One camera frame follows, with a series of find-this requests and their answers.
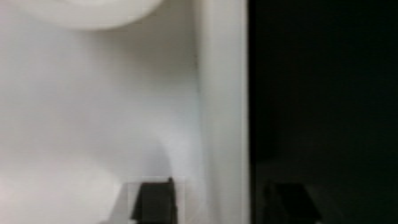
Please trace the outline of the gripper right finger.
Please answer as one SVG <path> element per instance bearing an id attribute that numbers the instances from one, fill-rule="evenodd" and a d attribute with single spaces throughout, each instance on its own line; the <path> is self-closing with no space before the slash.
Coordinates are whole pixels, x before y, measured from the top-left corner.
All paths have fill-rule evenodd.
<path id="1" fill-rule="evenodd" d="M 324 224 L 322 214 L 303 184 L 269 182 L 264 199 L 262 224 Z"/>

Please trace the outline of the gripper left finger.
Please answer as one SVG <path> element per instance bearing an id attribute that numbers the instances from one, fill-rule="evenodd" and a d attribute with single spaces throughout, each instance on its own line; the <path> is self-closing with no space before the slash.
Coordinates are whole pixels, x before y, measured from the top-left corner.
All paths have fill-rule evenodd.
<path id="1" fill-rule="evenodd" d="M 129 224 L 178 224 L 178 191 L 171 177 L 131 182 Z"/>

